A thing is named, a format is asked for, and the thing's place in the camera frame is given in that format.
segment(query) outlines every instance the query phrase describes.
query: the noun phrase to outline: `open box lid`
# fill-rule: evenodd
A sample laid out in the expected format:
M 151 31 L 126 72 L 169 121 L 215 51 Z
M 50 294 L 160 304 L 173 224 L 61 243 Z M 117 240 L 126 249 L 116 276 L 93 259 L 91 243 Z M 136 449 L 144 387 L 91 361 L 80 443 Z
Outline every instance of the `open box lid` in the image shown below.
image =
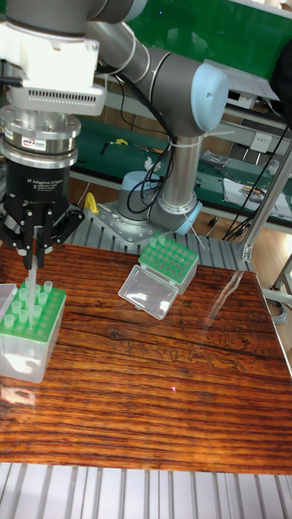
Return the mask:
M 6 285 L 0 285 L 0 322 L 2 317 L 6 314 L 6 311 L 8 310 L 16 293 L 16 284 L 10 283 Z
M 146 268 L 135 265 L 118 295 L 156 319 L 164 319 L 178 295 L 178 288 Z

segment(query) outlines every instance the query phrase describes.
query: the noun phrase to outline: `cable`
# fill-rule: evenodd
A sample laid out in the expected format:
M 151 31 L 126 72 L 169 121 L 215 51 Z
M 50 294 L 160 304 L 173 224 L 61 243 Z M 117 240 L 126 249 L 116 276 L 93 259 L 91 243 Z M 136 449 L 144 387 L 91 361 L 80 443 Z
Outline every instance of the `cable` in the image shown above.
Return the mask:
M 132 212 L 133 214 L 142 214 L 143 212 L 148 211 L 157 202 L 157 199 L 161 195 L 161 192 L 162 192 L 162 190 L 163 190 L 167 180 L 169 179 L 170 175 L 173 172 L 173 168 L 174 168 L 174 149 L 173 148 L 171 148 L 171 150 L 170 150 L 170 160 L 169 160 L 169 163 L 167 165 L 167 169 L 166 169 L 166 172 L 165 172 L 165 177 L 160 177 L 157 180 L 156 178 L 153 179 L 152 175 L 155 173 L 155 168 L 157 167 L 157 164 L 159 164 L 159 162 L 162 161 L 162 159 L 167 155 L 168 152 L 169 152 L 169 146 L 167 146 L 167 148 L 165 148 L 164 152 L 158 157 L 158 159 L 155 162 L 155 164 L 153 164 L 151 166 L 150 170 L 146 173 L 144 180 L 142 180 L 142 182 L 139 182 L 130 191 L 129 196 L 127 197 L 127 209 L 128 209 L 128 211 Z M 145 185 L 147 183 L 150 183 L 150 184 L 151 183 L 155 183 L 157 185 L 156 188 L 153 191 L 153 198 L 152 198 L 152 200 L 151 200 L 151 202 L 149 204 L 146 204 L 145 201 L 144 201 L 144 188 L 145 188 Z M 130 206 L 131 197 L 133 196 L 133 193 L 135 192 L 137 187 L 140 187 L 140 186 L 141 186 L 141 189 L 140 189 L 140 199 L 142 201 L 142 204 L 145 205 L 145 208 L 144 209 L 140 209 L 139 211 L 135 211 Z
M 251 224 L 253 217 L 248 217 L 242 222 L 240 222 L 233 230 L 230 231 L 228 235 L 228 239 L 232 240 L 232 238 L 239 238 L 242 236 L 242 232 Z
M 127 121 L 124 114 L 123 114 L 123 108 L 124 108 L 124 105 L 125 105 L 125 100 L 126 100 L 126 95 L 125 95 L 125 90 L 124 90 L 124 87 L 122 85 L 122 81 L 116 77 L 116 80 L 118 81 L 118 84 L 120 85 L 121 87 L 121 90 L 122 90 L 122 105 L 121 105 L 121 109 L 120 109 L 120 114 L 121 114 L 121 118 L 122 120 L 128 124 L 129 126 L 131 126 L 132 128 L 137 128 L 137 130 L 143 130 L 143 131 L 153 131 L 155 133 L 160 133 L 160 134 L 163 134 L 163 135 L 168 135 L 166 133 L 166 131 L 162 131 L 162 130 L 152 130 L 150 128 L 143 128 L 143 127 L 140 127 L 138 126 L 137 124 L 133 124 L 132 122 L 130 121 Z
M 223 237 L 224 240 L 226 240 L 226 239 L 228 238 L 228 236 L 230 235 L 231 230 L 232 230 L 234 224 L 235 224 L 235 223 L 237 222 L 237 220 L 239 219 L 239 216 L 240 216 L 242 210 L 243 210 L 243 209 L 245 208 L 245 206 L 247 205 L 248 200 L 251 198 L 251 195 L 252 195 L 253 191 L 255 190 L 258 181 L 262 178 L 262 176 L 263 176 L 265 170 L 268 168 L 269 163 L 271 162 L 271 160 L 272 160 L 273 157 L 275 156 L 275 154 L 276 154 L 276 152 L 277 152 L 277 150 L 278 150 L 278 148 L 279 148 L 279 146 L 280 146 L 282 140 L 284 139 L 284 137 L 285 137 L 285 135 L 286 135 L 286 132 L 289 130 L 289 127 L 290 127 L 290 123 L 287 124 L 285 130 L 283 131 L 283 133 L 282 133 L 282 135 L 281 135 L 281 138 L 279 139 L 279 141 L 278 141 L 278 143 L 277 143 L 277 146 L 275 147 L 275 149 L 274 149 L 272 155 L 270 156 L 270 158 L 268 159 L 268 162 L 265 164 L 265 166 L 264 166 L 264 168 L 262 169 L 260 175 L 259 175 L 258 178 L 256 179 L 256 181 L 255 181 L 254 185 L 252 186 L 250 192 L 248 193 L 247 198 L 245 199 L 245 201 L 244 201 L 242 207 L 239 209 L 238 215 L 234 218 L 234 221 L 233 221 L 232 224 L 230 225 L 229 229 L 226 231 L 226 233 L 225 233 L 225 235 L 224 235 L 224 237 Z M 256 215 L 256 212 L 257 212 L 257 209 L 256 209 L 256 211 L 254 211 L 254 213 L 253 213 L 251 219 Z
M 247 231 L 248 231 L 248 226 L 245 227 L 245 228 L 243 228 L 243 230 L 240 231 L 240 234 L 239 234 L 239 235 L 234 236 L 233 239 L 230 239 L 230 243 L 234 243 L 234 242 L 236 242 L 237 240 L 239 240 L 240 238 L 244 238 L 244 236 L 246 235 Z
M 272 315 L 273 322 L 275 324 L 283 324 L 286 323 L 288 320 L 288 313 L 285 309 L 284 305 L 281 302 L 273 301 L 272 299 L 266 299 L 267 302 L 270 302 L 272 305 L 277 307 L 279 310 L 281 310 L 280 315 Z
M 148 110 L 151 112 L 151 114 L 155 117 L 155 119 L 161 124 L 162 128 L 165 130 L 165 133 L 174 141 L 176 142 L 176 137 L 173 134 L 172 130 L 167 126 L 165 119 L 161 115 L 160 112 L 153 106 L 152 102 L 143 94 L 143 92 L 135 85 L 135 83 L 132 83 L 130 79 L 128 79 L 124 74 L 119 74 L 118 76 L 115 76 L 116 79 L 121 79 L 124 84 L 129 87 L 129 89 L 134 93 L 134 95 L 137 97 L 137 99 L 144 105 Z
M 80 204 L 80 202 L 83 200 L 83 198 L 85 197 L 86 193 L 88 192 L 88 189 L 89 189 L 89 186 L 90 186 L 90 182 L 88 182 L 88 185 L 85 187 L 84 189 L 84 193 L 82 194 L 81 198 L 79 199 L 79 202 L 77 202 L 77 205 Z

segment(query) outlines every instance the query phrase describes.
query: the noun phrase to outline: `green wall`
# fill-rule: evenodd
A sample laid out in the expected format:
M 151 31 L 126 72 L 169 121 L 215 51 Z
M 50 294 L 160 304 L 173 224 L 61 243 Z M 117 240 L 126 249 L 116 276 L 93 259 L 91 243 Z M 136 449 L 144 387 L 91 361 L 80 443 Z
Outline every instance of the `green wall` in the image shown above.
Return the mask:
M 229 0 L 148 0 L 131 23 L 147 46 L 205 58 L 270 79 L 292 19 Z

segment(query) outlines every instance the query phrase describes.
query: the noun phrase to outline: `wall socket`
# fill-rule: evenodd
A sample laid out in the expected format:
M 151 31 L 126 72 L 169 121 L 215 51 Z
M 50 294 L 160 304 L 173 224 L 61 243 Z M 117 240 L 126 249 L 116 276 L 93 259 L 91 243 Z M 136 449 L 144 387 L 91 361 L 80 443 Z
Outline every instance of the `wall socket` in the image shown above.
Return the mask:
M 259 153 L 266 153 L 268 151 L 268 146 L 272 142 L 272 138 L 271 135 L 265 133 L 256 133 L 250 149 Z

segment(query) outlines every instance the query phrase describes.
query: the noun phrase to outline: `wooden table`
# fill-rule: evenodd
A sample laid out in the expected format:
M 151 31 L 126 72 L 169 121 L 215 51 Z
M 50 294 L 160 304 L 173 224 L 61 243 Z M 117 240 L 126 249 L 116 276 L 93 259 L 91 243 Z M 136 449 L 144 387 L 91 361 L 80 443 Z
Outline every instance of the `wooden table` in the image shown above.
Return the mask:
M 42 384 L 0 380 L 0 461 L 288 474 L 292 383 L 256 275 L 199 267 L 163 321 L 118 296 L 136 257 L 56 247 L 67 292 Z M 0 282 L 26 271 L 0 250 Z

